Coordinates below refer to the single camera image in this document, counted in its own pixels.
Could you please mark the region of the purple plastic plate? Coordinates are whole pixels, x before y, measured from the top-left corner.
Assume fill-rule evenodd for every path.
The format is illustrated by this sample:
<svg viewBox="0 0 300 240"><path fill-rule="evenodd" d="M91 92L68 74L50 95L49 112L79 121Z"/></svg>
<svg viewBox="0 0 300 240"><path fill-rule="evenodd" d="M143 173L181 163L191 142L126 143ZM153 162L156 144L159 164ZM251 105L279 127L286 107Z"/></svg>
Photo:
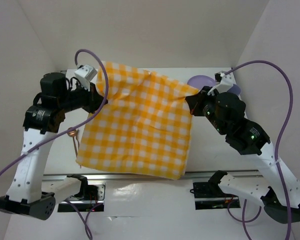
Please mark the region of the purple plastic plate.
<svg viewBox="0 0 300 240"><path fill-rule="evenodd" d="M204 86L213 87L216 85L216 81L206 75L195 75L191 77L187 84L197 89L202 89Z"/></svg>

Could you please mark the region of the yellow white checkered cloth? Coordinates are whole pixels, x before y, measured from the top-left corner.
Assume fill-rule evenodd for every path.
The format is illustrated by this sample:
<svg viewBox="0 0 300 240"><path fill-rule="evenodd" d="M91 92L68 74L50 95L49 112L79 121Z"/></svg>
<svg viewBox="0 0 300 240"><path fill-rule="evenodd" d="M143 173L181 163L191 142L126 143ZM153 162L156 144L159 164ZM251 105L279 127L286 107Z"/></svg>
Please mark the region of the yellow white checkered cloth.
<svg viewBox="0 0 300 240"><path fill-rule="evenodd" d="M105 62L96 78L107 104L88 122L76 162L103 172L179 179L186 171L198 90L154 71Z"/></svg>

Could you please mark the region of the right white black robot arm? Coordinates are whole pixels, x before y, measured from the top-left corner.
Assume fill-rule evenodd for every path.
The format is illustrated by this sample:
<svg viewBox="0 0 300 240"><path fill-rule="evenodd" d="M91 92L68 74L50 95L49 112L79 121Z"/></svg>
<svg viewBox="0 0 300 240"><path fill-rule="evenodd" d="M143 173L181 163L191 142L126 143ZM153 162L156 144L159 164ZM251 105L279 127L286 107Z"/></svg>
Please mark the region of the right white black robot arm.
<svg viewBox="0 0 300 240"><path fill-rule="evenodd" d="M190 114L206 117L231 148L254 162L263 177L244 182L218 170L208 181L210 194L246 198L281 224L300 222L300 181L275 156L275 147L263 128L245 118L246 104L236 94L217 90L209 94L210 90L211 87L205 86L185 98Z"/></svg>

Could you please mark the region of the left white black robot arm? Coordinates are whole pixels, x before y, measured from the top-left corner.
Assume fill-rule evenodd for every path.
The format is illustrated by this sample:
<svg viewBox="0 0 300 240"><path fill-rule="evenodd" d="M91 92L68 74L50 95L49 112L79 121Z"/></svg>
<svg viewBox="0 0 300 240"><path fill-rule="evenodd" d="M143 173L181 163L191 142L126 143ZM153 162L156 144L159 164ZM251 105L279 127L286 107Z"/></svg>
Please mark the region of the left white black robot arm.
<svg viewBox="0 0 300 240"><path fill-rule="evenodd" d="M70 174L47 192L42 191L47 159L53 141L62 136L59 128L66 113L84 109L95 117L108 102L92 83L95 76L95 72L76 71L68 79L63 73L52 72L40 80L41 91L25 113L21 155L14 161L17 169L8 191L0 196L0 212L47 220L55 206L70 196L83 200L97 190L89 186L86 177Z"/></svg>

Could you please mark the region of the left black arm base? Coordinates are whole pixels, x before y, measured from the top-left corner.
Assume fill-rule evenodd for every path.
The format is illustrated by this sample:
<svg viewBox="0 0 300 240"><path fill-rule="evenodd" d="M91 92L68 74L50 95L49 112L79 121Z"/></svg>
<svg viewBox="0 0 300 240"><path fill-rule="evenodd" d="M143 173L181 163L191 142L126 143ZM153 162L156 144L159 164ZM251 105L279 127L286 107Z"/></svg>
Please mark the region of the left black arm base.
<svg viewBox="0 0 300 240"><path fill-rule="evenodd" d="M67 201L72 203L79 212L87 213L104 211L104 199L106 185L104 183L89 183L88 178L79 174L68 174L66 180L76 179L80 181L80 187L77 192L70 195L66 201L58 205L59 213L72 213L75 209Z"/></svg>

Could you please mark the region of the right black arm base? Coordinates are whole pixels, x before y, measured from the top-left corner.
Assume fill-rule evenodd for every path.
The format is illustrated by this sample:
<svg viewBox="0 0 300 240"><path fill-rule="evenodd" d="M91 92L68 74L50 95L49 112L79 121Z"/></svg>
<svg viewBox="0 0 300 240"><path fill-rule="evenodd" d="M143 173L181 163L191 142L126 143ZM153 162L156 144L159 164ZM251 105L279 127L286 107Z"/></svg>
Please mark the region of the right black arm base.
<svg viewBox="0 0 300 240"><path fill-rule="evenodd" d="M226 171L218 170L205 182L193 182L189 192L194 196L196 210L217 210L241 207L239 197L233 194L224 193L219 183L221 178L226 176Z"/></svg>

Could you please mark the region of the purple plastic cup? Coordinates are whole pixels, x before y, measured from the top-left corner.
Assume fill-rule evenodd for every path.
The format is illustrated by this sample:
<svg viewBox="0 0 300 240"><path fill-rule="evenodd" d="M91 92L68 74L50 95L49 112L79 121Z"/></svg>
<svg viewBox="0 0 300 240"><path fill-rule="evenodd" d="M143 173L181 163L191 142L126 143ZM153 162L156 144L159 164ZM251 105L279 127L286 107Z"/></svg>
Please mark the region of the purple plastic cup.
<svg viewBox="0 0 300 240"><path fill-rule="evenodd" d="M233 84L233 86L227 92L239 96L241 94L241 88L238 85Z"/></svg>

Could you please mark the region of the copper spoon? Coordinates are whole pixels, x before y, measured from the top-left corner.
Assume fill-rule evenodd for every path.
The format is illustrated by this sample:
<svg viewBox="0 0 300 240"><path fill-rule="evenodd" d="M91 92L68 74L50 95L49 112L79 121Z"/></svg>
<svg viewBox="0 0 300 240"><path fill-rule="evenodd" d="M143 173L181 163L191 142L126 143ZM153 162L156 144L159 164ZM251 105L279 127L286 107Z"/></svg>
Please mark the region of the copper spoon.
<svg viewBox="0 0 300 240"><path fill-rule="evenodd" d="M79 130L78 129L75 129L75 128L69 128L68 131L67 131L67 135L70 137L70 138L77 138L78 137L78 133L79 133Z"/></svg>

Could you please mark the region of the copper fork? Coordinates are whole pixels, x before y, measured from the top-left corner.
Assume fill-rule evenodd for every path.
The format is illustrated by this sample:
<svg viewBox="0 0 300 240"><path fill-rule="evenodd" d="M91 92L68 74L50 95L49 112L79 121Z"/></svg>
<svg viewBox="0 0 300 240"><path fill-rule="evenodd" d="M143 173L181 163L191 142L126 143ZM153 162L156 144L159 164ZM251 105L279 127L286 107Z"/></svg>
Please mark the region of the copper fork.
<svg viewBox="0 0 300 240"><path fill-rule="evenodd" d="M80 142L77 135L73 137L73 146L74 146L75 156L78 157Z"/></svg>

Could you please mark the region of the aluminium front rail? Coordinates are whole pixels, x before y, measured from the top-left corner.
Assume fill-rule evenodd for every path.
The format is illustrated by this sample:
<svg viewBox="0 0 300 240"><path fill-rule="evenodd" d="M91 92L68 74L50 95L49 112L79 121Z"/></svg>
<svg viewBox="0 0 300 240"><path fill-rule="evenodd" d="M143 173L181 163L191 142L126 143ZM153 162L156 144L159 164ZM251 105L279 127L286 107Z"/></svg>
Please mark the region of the aluminium front rail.
<svg viewBox="0 0 300 240"><path fill-rule="evenodd" d="M201 179L201 178L210 178L215 172L214 171L194 171L194 172L186 172L180 180L186 179ZM234 177L260 177L261 174L258 170L238 170L238 171L228 171L228 173ZM150 175L140 175L140 174L128 174L128 173L98 173L98 174L82 174L83 176L87 177L88 180L94 181L110 181L110 180L136 180L136 181L160 181L160 180L168 180L167 178L150 176ZM44 175L43 181L44 182L56 182L61 181L66 178L66 175Z"/></svg>

